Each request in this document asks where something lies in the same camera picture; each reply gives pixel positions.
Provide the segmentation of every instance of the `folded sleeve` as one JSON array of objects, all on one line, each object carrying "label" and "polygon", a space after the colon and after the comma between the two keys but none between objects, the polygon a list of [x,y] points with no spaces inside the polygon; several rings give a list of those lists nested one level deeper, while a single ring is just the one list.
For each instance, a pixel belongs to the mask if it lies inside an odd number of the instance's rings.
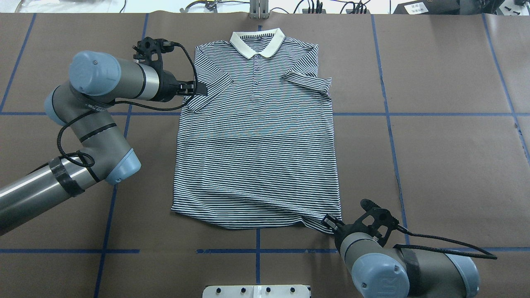
[{"label": "folded sleeve", "polygon": [[[198,112],[225,91],[234,80],[227,72],[219,69],[200,46],[195,48],[194,65],[197,70],[198,81],[205,83],[208,90],[208,95],[195,95],[186,105],[189,110]],[[184,101],[188,100],[190,97],[184,97]]]},{"label": "folded sleeve", "polygon": [[316,91],[324,98],[331,100],[329,92],[331,78],[317,77],[319,68],[318,53],[318,45],[314,45],[304,57],[300,58],[281,77],[293,84]]}]

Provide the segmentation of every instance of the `white collar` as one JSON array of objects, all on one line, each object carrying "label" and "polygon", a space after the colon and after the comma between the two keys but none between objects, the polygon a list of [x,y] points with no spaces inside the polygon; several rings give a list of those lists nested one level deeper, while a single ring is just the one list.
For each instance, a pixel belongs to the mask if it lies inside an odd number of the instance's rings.
[{"label": "white collar", "polygon": [[[263,36],[265,34],[273,33],[274,36],[272,37],[270,43],[265,47],[265,49],[261,52],[256,52],[255,50],[251,49],[249,45],[247,45],[242,39],[241,36],[253,36],[253,37],[259,37]],[[280,48],[281,43],[284,41],[285,35],[280,30],[280,28],[277,29],[271,29],[266,31],[257,31],[257,32],[234,32],[232,33],[232,37],[230,38],[230,43],[234,48],[241,53],[241,55],[245,56],[247,59],[252,58],[256,54],[260,54],[261,56],[265,58],[272,57],[276,51]]]}]

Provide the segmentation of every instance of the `white label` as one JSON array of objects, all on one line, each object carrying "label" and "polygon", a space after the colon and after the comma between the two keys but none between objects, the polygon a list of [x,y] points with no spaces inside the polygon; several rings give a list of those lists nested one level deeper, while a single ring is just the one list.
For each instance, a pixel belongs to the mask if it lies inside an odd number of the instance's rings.
[{"label": "white label", "polygon": [[405,5],[404,7],[409,14],[420,14],[429,12],[423,2]]}]

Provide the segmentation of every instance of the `blue joint cap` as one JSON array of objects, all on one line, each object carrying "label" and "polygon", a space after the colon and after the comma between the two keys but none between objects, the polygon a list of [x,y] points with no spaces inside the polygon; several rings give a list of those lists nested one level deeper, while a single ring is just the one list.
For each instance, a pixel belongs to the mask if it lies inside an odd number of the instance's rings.
[{"label": "blue joint cap", "polygon": [[359,257],[351,269],[354,285],[364,298],[405,298],[409,294],[409,278],[401,264],[382,253]]},{"label": "blue joint cap", "polygon": [[81,51],[74,56],[68,73],[75,90],[100,96],[111,92],[118,85],[121,66],[110,54]]},{"label": "blue joint cap", "polygon": [[57,116],[57,113],[55,113],[54,109],[54,93],[55,90],[53,90],[48,97],[46,97],[46,100],[44,100],[44,111],[46,112],[46,115],[53,120],[55,123],[64,126],[66,123],[62,121],[59,116]]},{"label": "blue joint cap", "polygon": [[131,148],[127,154],[121,159],[118,165],[105,178],[105,181],[110,185],[116,185],[123,180],[129,178],[132,174],[138,172],[142,164]]},{"label": "blue joint cap", "polygon": [[473,298],[479,293],[480,275],[475,263],[470,257],[445,254],[455,265],[464,281],[466,298]]}]

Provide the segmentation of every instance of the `striped shirt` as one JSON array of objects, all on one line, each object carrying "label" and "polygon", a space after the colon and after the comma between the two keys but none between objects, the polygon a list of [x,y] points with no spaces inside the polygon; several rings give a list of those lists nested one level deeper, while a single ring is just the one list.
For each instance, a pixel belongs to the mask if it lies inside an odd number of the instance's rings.
[{"label": "striped shirt", "polygon": [[171,210],[228,229],[331,232],[320,223],[341,216],[331,79],[317,56],[280,29],[195,49],[208,95],[182,110]]}]

